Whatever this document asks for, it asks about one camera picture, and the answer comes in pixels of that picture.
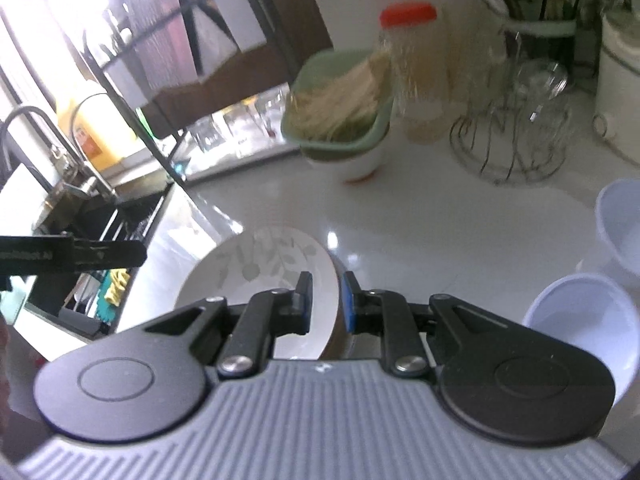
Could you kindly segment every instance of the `plate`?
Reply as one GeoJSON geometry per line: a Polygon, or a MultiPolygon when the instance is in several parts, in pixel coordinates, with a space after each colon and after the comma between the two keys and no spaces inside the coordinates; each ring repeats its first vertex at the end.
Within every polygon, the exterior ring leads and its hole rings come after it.
{"type": "Polygon", "coordinates": [[[229,304],[247,303],[269,288],[295,288],[302,270],[314,277],[311,329],[307,335],[277,338],[277,359],[318,359],[329,342],[338,314],[340,291],[331,256],[313,238],[278,226],[242,232],[205,256],[184,282],[175,306],[207,296],[229,304]]]}

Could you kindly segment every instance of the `green basket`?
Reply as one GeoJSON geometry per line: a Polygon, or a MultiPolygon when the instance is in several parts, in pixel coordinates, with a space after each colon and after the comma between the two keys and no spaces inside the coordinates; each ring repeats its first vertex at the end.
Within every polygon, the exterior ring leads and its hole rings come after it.
{"type": "MultiPolygon", "coordinates": [[[[372,54],[371,50],[323,50],[310,57],[300,69],[291,92],[302,92],[315,88],[327,80],[339,77],[363,62],[372,54]]],[[[282,136],[289,142],[299,144],[302,148],[315,150],[331,150],[342,152],[366,152],[373,148],[385,136],[391,119],[391,108],[394,99],[391,97],[378,109],[373,126],[358,140],[351,142],[322,142],[320,140],[304,140],[290,125],[290,114],[285,109],[280,129],[282,136]]]]}

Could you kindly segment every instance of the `faucet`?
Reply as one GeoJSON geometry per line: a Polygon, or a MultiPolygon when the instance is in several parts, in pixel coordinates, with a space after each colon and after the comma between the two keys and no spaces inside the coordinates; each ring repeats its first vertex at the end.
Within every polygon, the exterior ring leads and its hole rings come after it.
{"type": "MultiPolygon", "coordinates": [[[[89,159],[84,154],[84,152],[78,145],[78,142],[74,138],[73,133],[71,133],[71,136],[70,136],[72,140],[69,141],[66,135],[60,131],[60,129],[56,126],[56,124],[51,120],[49,115],[41,108],[38,108],[37,106],[34,106],[34,105],[23,104],[11,110],[7,115],[6,119],[4,120],[4,123],[2,123],[2,125],[0,126],[0,143],[2,143],[2,139],[4,139],[5,136],[7,135],[9,124],[16,117],[23,114],[29,114],[29,113],[40,116],[45,121],[45,123],[47,123],[47,126],[49,127],[49,129],[53,132],[58,142],[62,145],[62,149],[66,152],[68,157],[71,158],[73,165],[75,165],[79,173],[82,173],[82,175],[86,177],[86,181],[81,186],[76,187],[76,186],[72,186],[68,182],[64,182],[65,179],[63,174],[61,186],[63,186],[66,190],[68,190],[72,194],[85,199],[89,199],[91,197],[93,190],[95,189],[108,202],[115,202],[115,200],[117,199],[115,190],[104,179],[104,177],[94,168],[91,162],[89,162],[89,159]]],[[[55,143],[52,143],[51,147],[54,152],[54,155],[56,157],[59,157],[60,150],[57,149],[57,146],[55,145],[55,143]]]]}

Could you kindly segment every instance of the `silver bolt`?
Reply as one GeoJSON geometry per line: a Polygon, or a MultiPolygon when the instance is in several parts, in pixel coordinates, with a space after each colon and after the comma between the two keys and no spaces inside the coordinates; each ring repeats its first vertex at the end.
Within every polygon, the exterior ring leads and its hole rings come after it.
{"type": "Polygon", "coordinates": [[[222,361],[220,368],[228,374],[242,374],[253,365],[254,362],[246,355],[232,355],[222,361]]]}
{"type": "Polygon", "coordinates": [[[396,361],[396,370],[399,372],[421,372],[427,367],[427,361],[417,355],[407,355],[396,361]]]}

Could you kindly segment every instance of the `dark sink basin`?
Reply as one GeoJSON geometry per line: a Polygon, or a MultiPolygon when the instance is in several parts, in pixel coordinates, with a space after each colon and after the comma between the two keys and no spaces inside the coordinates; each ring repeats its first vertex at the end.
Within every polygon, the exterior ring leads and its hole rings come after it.
{"type": "MultiPolygon", "coordinates": [[[[165,196],[166,190],[134,198],[129,195],[125,202],[117,204],[106,203],[101,197],[92,198],[82,205],[74,222],[65,231],[78,238],[92,240],[145,240],[165,196]]],[[[98,330],[106,332],[109,327],[101,327],[99,321],[90,320],[84,314],[84,305],[79,306],[78,312],[73,312],[76,307],[73,297],[66,304],[68,312],[61,312],[79,276],[79,273],[73,272],[39,276],[31,290],[27,308],[69,330],[92,338],[98,330]]],[[[103,272],[94,275],[99,281],[103,276],[103,272]]]]}

